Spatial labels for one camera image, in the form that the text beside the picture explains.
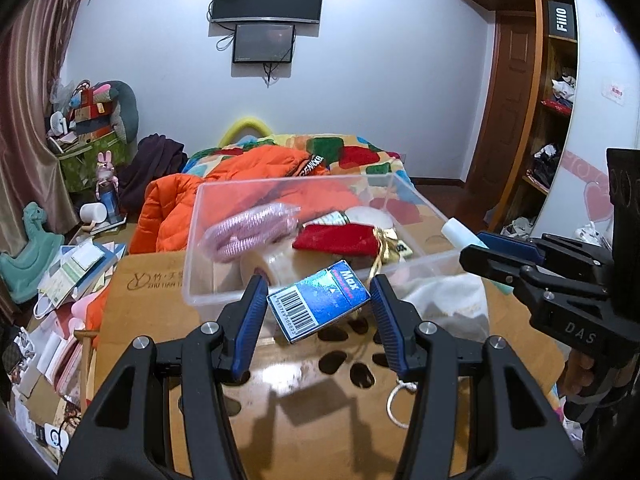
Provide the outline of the person's right hand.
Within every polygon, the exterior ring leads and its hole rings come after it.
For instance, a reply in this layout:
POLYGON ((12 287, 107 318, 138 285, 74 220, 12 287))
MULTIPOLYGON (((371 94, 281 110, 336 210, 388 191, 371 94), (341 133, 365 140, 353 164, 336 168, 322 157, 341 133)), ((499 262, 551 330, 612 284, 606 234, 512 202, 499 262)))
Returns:
POLYGON ((560 396, 572 396, 593 382, 594 359, 575 349, 570 350, 562 373, 556 382, 560 396))

